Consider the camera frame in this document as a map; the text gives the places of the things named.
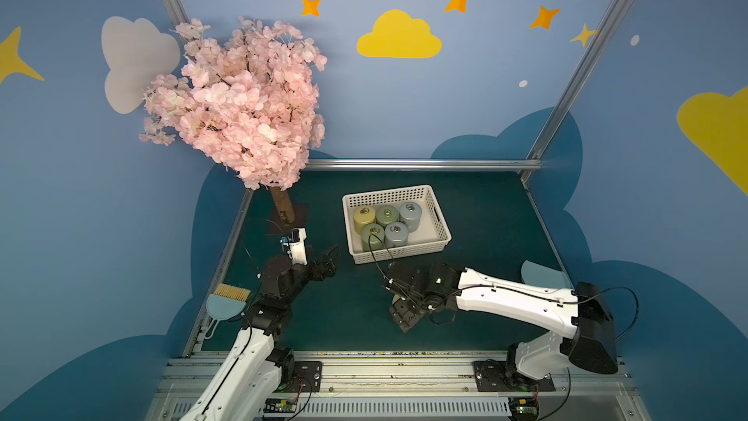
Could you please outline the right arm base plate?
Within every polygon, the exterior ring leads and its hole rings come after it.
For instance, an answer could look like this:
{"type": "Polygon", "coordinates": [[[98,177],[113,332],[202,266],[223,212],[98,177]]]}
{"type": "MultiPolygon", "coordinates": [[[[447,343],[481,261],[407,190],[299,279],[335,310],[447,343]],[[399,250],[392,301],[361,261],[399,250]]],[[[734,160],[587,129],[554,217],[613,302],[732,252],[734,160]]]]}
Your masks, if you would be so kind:
{"type": "Polygon", "coordinates": [[[483,360],[473,362],[473,375],[479,392],[554,392],[552,379],[535,380],[515,370],[507,362],[483,360]]]}

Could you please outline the light blue canister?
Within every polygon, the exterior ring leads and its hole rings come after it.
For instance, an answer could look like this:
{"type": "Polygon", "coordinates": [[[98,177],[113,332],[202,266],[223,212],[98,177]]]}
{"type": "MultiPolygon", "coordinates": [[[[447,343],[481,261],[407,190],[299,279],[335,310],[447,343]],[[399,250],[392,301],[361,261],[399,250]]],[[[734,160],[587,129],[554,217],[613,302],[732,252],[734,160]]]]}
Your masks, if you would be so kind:
{"type": "Polygon", "coordinates": [[[399,220],[408,228],[410,233],[418,230],[423,210],[415,202],[406,202],[399,208],[399,220]]]}

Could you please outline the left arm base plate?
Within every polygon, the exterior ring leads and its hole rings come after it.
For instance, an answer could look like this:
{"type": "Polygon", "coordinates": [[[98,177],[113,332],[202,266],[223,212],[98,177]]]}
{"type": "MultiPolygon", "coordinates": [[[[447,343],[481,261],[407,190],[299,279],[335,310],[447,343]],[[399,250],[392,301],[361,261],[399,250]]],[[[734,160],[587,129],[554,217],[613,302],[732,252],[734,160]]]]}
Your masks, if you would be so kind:
{"type": "Polygon", "coordinates": [[[322,376],[322,362],[296,362],[290,380],[288,383],[282,384],[278,392],[284,394],[319,393],[322,376]]]}

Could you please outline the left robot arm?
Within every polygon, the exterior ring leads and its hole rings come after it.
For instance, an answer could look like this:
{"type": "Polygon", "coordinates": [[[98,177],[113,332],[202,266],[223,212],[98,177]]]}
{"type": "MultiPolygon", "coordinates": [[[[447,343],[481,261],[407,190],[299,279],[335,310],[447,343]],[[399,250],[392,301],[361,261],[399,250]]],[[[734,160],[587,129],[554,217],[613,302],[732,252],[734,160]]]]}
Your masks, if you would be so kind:
{"type": "Polygon", "coordinates": [[[333,246],[305,264],[287,255],[267,263],[259,294],[228,356],[184,420],[253,420],[274,392],[292,382],[294,354],[277,341],[288,329],[292,301],[309,282],[335,275],[338,253],[339,247],[333,246]]]}

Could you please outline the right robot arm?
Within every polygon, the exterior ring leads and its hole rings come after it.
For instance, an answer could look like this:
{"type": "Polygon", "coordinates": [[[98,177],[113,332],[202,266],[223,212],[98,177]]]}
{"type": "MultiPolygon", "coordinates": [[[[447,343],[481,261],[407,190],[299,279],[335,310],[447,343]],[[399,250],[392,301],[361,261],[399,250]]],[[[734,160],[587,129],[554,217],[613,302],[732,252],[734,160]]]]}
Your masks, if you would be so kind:
{"type": "Polygon", "coordinates": [[[535,387],[555,370],[572,366],[603,375],[619,371],[614,318],[592,284],[553,290],[444,263],[427,273],[394,263],[383,280],[397,297],[389,312],[405,333],[445,310],[493,314],[544,329],[545,334],[508,348],[500,380],[512,389],[535,387]]]}

